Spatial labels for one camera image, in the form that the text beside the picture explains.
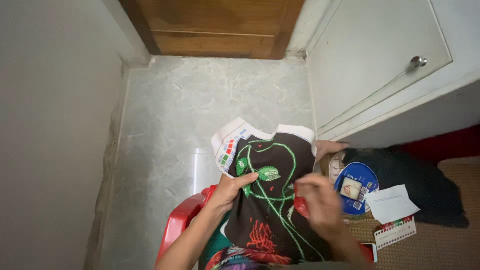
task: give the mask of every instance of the red phone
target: red phone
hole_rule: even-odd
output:
[[[365,256],[368,256],[372,262],[377,262],[377,245],[374,243],[360,243]]]

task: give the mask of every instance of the metal knob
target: metal knob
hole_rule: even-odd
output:
[[[428,59],[421,56],[414,56],[412,60],[410,60],[410,68],[417,68],[422,67],[428,63]]]

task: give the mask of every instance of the marble tile floor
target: marble tile floor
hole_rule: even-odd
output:
[[[242,117],[273,132],[312,128],[302,58],[252,60],[157,56],[130,72],[102,264],[152,269],[170,212],[218,183],[210,138]]]

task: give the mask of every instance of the black cloth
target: black cloth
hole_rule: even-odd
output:
[[[236,246],[286,256],[292,263],[330,260],[327,242],[293,207],[292,184],[312,172],[314,163],[310,142],[296,135],[277,133],[271,141],[240,139],[228,173],[237,177],[254,171],[259,179],[234,199],[226,237]]]
[[[360,162],[375,173],[380,189],[405,184],[410,200],[420,208],[415,221],[467,228],[458,186],[433,163],[388,149],[346,149],[343,163]]]

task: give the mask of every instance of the green stitched leaf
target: green stitched leaf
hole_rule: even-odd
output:
[[[243,192],[245,193],[245,196],[248,197],[248,195],[250,195],[251,191],[250,191],[250,185],[251,184],[248,184],[246,186],[243,187]]]
[[[247,158],[237,160],[237,176],[242,176],[247,168]]]
[[[258,170],[258,178],[263,181],[272,181],[280,178],[277,168],[273,166],[265,166]]]

